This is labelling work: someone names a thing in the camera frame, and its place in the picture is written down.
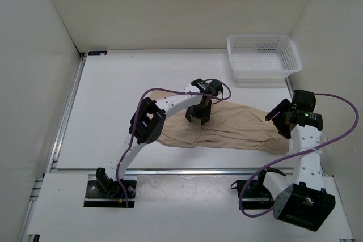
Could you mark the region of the beige trousers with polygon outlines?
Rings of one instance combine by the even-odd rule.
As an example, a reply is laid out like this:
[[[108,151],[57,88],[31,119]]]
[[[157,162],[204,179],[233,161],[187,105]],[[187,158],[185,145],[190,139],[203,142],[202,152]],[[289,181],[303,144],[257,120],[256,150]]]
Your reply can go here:
[[[191,122],[185,110],[169,117],[157,141],[178,148],[228,148],[255,150],[270,154],[289,152],[289,140],[278,134],[267,112],[246,105],[220,102],[212,105],[209,122]]]

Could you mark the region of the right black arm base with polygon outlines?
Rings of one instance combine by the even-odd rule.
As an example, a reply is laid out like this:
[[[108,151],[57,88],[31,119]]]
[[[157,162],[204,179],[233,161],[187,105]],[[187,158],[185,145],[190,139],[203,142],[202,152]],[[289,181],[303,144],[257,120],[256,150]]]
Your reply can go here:
[[[263,170],[257,179],[252,180],[244,192],[242,203],[245,210],[264,210],[273,207],[274,198],[263,185],[266,173],[271,169]]]

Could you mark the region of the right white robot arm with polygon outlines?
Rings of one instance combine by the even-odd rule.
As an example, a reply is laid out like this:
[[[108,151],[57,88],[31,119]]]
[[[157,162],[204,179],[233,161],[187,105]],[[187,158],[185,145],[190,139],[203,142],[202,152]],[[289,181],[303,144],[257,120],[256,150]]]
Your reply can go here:
[[[265,119],[272,121],[278,133],[293,142],[298,162],[293,176],[268,169],[264,177],[255,181],[255,191],[260,196],[271,194],[274,200],[275,219],[317,231],[335,207],[335,196],[326,192],[318,145],[323,129],[323,119],[314,113],[314,93],[296,90],[292,100],[283,100],[270,111]],[[301,151],[309,153],[300,155]]]

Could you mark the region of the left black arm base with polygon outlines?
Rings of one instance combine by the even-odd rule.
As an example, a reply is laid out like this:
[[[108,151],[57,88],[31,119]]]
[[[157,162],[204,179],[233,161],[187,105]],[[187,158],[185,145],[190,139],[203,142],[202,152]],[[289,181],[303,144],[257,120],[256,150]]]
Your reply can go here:
[[[116,181],[111,186],[111,190],[106,193],[95,175],[90,175],[87,181],[85,197],[83,201],[84,207],[105,207],[105,208],[134,208],[137,189],[137,177],[126,177],[122,181],[125,187],[127,197],[123,188]]]

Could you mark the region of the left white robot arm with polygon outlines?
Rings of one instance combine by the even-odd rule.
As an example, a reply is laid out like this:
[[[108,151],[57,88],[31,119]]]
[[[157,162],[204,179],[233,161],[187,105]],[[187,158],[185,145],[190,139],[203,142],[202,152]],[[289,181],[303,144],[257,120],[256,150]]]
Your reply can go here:
[[[223,83],[217,79],[196,79],[181,91],[161,89],[170,93],[169,97],[156,100],[148,97],[156,90],[152,88],[142,95],[120,149],[104,168],[96,170],[97,188],[107,198],[126,191],[121,184],[125,171],[141,149],[161,136],[168,118],[185,111],[188,122],[198,120],[203,125],[210,120],[212,100],[223,100],[219,97],[223,93]]]

